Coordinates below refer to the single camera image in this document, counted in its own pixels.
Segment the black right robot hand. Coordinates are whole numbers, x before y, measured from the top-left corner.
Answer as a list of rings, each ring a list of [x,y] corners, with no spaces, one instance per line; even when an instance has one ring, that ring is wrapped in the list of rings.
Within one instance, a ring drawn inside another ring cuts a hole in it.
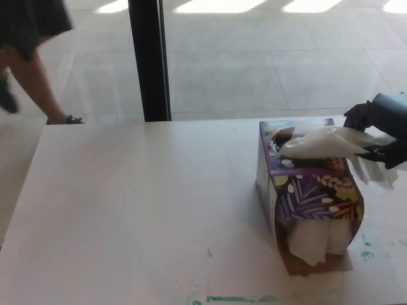
[[[390,144],[371,144],[358,156],[381,162],[391,170],[406,162],[406,93],[379,93],[373,100],[357,104],[345,114],[345,128],[359,132],[375,127],[394,138]]]

